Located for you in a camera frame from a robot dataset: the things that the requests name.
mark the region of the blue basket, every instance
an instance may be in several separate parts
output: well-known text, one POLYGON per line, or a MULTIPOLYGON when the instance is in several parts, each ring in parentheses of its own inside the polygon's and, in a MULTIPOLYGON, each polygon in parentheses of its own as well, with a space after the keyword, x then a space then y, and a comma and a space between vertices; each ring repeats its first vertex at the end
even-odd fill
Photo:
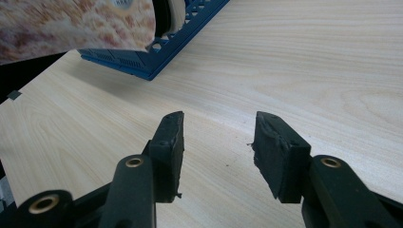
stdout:
POLYGON ((83 59, 151 81, 228 1, 185 0, 182 29, 163 38, 156 37, 148 52, 115 49, 79 49, 78 52, 83 59))

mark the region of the wood grain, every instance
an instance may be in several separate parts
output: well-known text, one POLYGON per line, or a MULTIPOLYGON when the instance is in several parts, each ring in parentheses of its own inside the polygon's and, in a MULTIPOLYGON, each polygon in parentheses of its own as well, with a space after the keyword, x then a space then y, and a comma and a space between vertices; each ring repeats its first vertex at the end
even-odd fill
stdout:
POLYGON ((152 82, 76 51, 0 106, 0 158, 18 204, 78 198, 141 153, 161 117, 185 113, 185 154, 159 227, 303 227, 253 164, 258 110, 403 201, 403 2, 232 0, 152 82))

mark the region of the wooden table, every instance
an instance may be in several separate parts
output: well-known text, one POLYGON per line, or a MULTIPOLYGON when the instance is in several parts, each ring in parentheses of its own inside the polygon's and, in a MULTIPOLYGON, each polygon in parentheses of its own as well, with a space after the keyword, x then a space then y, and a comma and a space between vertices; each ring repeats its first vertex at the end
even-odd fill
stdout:
POLYGON ((256 112, 402 202, 402 74, 402 1, 231 0, 152 82, 66 54, 1 104, 0 158, 17 204, 76 199, 182 110, 183 197, 158 204, 159 227, 303 227, 253 164, 256 112))

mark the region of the dark background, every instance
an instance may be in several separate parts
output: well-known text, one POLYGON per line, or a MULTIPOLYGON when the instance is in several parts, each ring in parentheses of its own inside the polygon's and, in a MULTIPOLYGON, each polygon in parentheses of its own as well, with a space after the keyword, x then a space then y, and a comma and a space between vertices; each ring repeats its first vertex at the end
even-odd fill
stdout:
POLYGON ((0 104, 13 90, 19 90, 65 53, 0 66, 0 104))

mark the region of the brass ring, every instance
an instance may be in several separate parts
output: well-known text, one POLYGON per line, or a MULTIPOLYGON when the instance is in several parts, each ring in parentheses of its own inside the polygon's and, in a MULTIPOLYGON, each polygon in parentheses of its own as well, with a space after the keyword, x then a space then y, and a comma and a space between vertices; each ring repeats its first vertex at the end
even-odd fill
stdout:
POLYGON ((140 165, 143 164, 143 159, 134 158, 134 159, 131 159, 131 160, 127 160, 125 164, 129 168, 139 167, 140 165))
POLYGON ((58 195, 44 196, 30 205, 29 212, 33 215, 42 214, 55 207, 57 203, 59 203, 58 195))
POLYGON ((337 160, 331 158, 323 158, 320 160, 324 165, 331 167, 331 168, 338 168, 341 166, 341 163, 337 160))

